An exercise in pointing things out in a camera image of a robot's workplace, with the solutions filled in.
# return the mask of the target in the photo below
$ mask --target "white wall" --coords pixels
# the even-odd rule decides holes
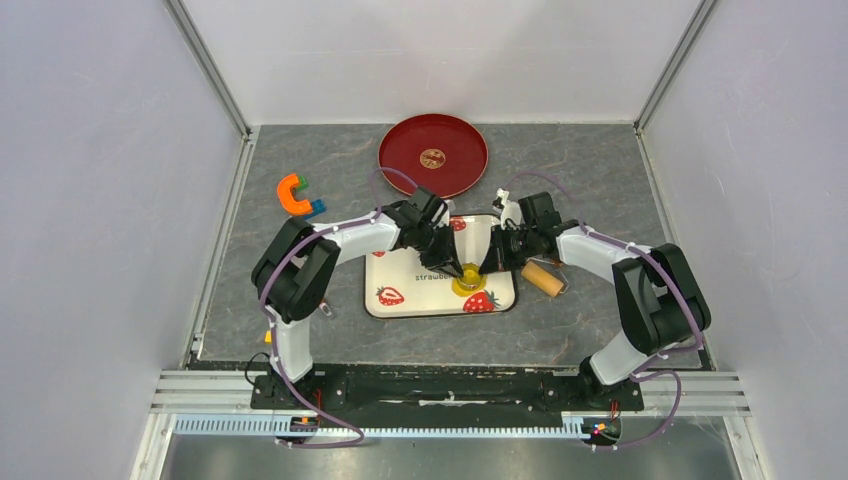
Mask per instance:
[[[160,1],[0,10],[0,478],[127,478],[238,136]]]
[[[698,0],[186,0],[254,124],[633,121]]]
[[[648,153],[776,478],[844,478],[848,7],[721,2]]]

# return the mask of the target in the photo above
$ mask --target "strawberry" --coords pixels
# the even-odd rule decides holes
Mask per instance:
[[[387,307],[403,303],[405,298],[394,287],[380,287],[377,289],[377,299]]]
[[[465,220],[463,220],[462,217],[451,217],[450,224],[451,227],[453,227],[454,232],[465,230],[465,227],[467,227]]]
[[[495,294],[483,290],[482,292],[475,293],[466,300],[465,305],[462,306],[462,311],[468,313],[494,312],[498,307],[500,305],[498,305],[498,299],[495,298]]]

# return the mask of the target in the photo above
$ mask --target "wooden cylinder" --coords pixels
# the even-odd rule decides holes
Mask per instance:
[[[521,270],[521,276],[552,297],[556,297],[565,291],[565,284],[540,267],[536,262],[527,262],[527,265]]]

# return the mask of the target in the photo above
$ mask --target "black base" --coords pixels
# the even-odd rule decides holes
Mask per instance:
[[[321,408],[360,427],[463,428],[560,427],[563,411],[606,414],[612,401],[622,411],[644,409],[641,390],[622,389],[582,398],[575,375],[554,369],[434,367],[408,365],[315,365],[297,382],[298,392]],[[452,399],[461,407],[436,402]],[[274,372],[256,378],[250,406],[258,410],[301,408]]]

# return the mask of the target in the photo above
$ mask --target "red plate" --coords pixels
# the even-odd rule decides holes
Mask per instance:
[[[396,168],[442,198],[450,198],[480,180],[489,151],[476,128],[450,115],[429,113],[398,123],[380,144],[379,165]],[[386,180],[410,195],[413,188],[393,173]]]

